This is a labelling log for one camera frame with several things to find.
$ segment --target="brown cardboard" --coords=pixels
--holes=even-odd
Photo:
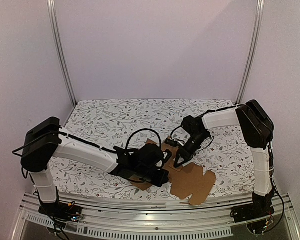
[[[156,144],[149,139],[146,143]],[[172,184],[170,193],[181,200],[192,195],[189,200],[190,205],[202,204],[207,199],[216,182],[216,175],[212,171],[207,171],[205,175],[203,175],[204,168],[193,162],[187,166],[180,166],[177,169],[174,168],[174,159],[176,158],[178,148],[163,143],[162,150],[165,151],[166,149],[172,152],[172,157],[163,167],[163,169],[169,171],[169,182]],[[152,186],[150,183],[131,182],[131,184],[143,191]]]

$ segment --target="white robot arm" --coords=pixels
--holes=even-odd
[[[185,117],[180,127],[190,135],[188,141],[184,145],[173,139],[165,141],[172,146],[179,146],[174,167],[191,161],[203,141],[211,138],[210,129],[227,126],[241,127],[244,140],[252,152],[255,173],[253,203],[233,208],[231,216],[235,222],[242,222],[273,214],[272,198],[276,191],[272,179],[274,124],[256,100],[244,105],[208,110],[198,117]]]
[[[240,126],[238,107],[219,112],[211,112],[203,116],[203,125],[207,130],[213,128]],[[272,150],[272,140],[267,143],[266,148],[250,147],[254,162],[255,186],[254,192],[260,196],[266,196],[272,190],[271,175],[274,170],[273,164],[270,164],[270,151]]]

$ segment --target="patterned tablecloth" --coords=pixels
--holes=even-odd
[[[195,117],[208,109],[226,106],[232,106],[232,103],[228,100],[188,99],[85,100],[78,103],[65,127],[71,133],[104,147],[123,147],[138,129],[154,129],[165,139],[184,117]],[[252,192],[254,164],[240,127],[215,128],[211,135],[215,137],[213,143],[192,160],[204,166],[204,171],[211,170],[216,175],[209,197]],[[189,136],[179,129],[174,137],[188,139]],[[140,148],[148,138],[158,141],[153,133],[144,131],[132,139],[129,147]],[[54,158],[50,167],[54,183],[61,192],[145,201],[178,199],[170,194],[171,183],[141,191],[127,180],[68,159]]]

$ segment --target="white wall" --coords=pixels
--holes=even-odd
[[[300,0],[265,1],[244,101],[257,99],[274,122],[275,177],[300,222]]]
[[[50,116],[64,122],[71,109],[47,1],[0,0],[0,240],[9,239],[30,189],[11,151],[23,145],[32,127]]]
[[[76,96],[235,100],[256,0],[58,0]]]

